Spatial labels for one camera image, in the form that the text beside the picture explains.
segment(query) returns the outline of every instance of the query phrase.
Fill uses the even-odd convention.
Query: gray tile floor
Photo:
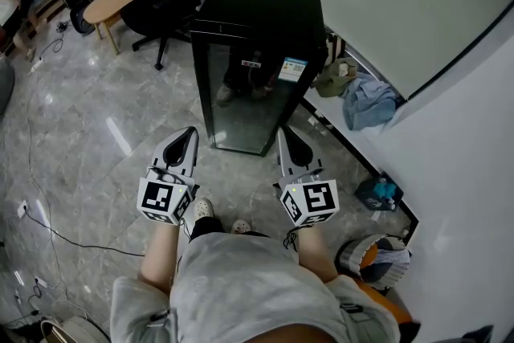
[[[38,53],[57,38],[57,21],[36,37]],[[157,44],[133,53],[130,44],[140,36],[122,22],[113,32],[121,50],[116,57],[107,40],[98,40],[95,33],[82,37],[72,27],[59,53],[45,52],[37,73],[30,73],[31,64],[21,56],[11,57],[17,80],[0,124],[3,218],[15,214],[21,201],[27,200],[32,216],[51,221],[69,239],[142,253],[154,223],[136,210],[138,179],[159,141],[193,125],[200,134],[194,172],[201,186],[198,196],[211,199],[227,228],[235,219],[245,218],[255,230],[283,239],[292,225],[271,187],[279,178],[275,149],[261,158],[207,146],[191,46],[170,40],[165,69],[158,72],[153,68]],[[371,219],[373,213],[351,195],[367,177],[366,171],[322,126],[312,126],[309,116],[298,107],[290,124],[317,139],[332,159],[341,204],[341,212],[323,225],[332,253],[360,235],[400,235],[409,225],[408,218],[398,210],[381,214],[377,221]],[[0,256],[4,262],[0,263],[0,322],[31,310],[27,298],[34,277],[40,276],[58,286],[43,289],[42,298],[32,298],[32,305],[61,318],[81,314],[80,308],[65,300],[66,285],[67,297],[107,329],[112,282],[118,276],[134,276],[140,258],[79,248],[56,236],[51,242],[49,230],[27,217],[2,221],[5,229],[0,228],[0,233],[6,246],[0,254],[7,256]],[[180,248],[185,240],[181,235]],[[14,298],[16,289],[21,307]]]

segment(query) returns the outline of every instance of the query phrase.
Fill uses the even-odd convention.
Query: person
[[[31,62],[34,59],[35,49],[28,47],[19,34],[24,18],[29,19],[36,31],[41,31],[42,25],[31,10],[31,0],[0,0],[0,26],[4,30],[4,35],[12,38],[16,48]]]
[[[114,282],[114,343],[399,341],[392,314],[337,274],[320,226],[298,230],[296,254],[243,220],[225,233],[207,199],[194,217],[176,275],[179,227],[157,223],[137,279]]]

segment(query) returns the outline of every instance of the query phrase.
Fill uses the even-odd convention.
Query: gray t-shirt
[[[137,280],[114,283],[115,343],[242,343],[293,324],[317,327],[338,343],[399,341],[392,314],[353,280],[323,284],[269,238],[210,233],[193,240],[169,300]]]

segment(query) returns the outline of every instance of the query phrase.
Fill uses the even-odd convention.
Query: wooden desk
[[[84,11],[84,19],[86,22],[95,25],[98,37],[102,39],[99,25],[104,24],[104,29],[111,42],[114,53],[119,55],[118,47],[112,38],[109,27],[120,20],[120,10],[123,6],[128,5],[132,0],[95,0]]]

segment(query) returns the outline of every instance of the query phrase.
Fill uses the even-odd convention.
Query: white slipper
[[[213,218],[214,210],[208,198],[201,198],[194,204],[194,221],[200,218]]]
[[[238,219],[232,225],[232,230],[230,231],[233,235],[242,235],[247,231],[251,231],[250,223],[246,220]]]

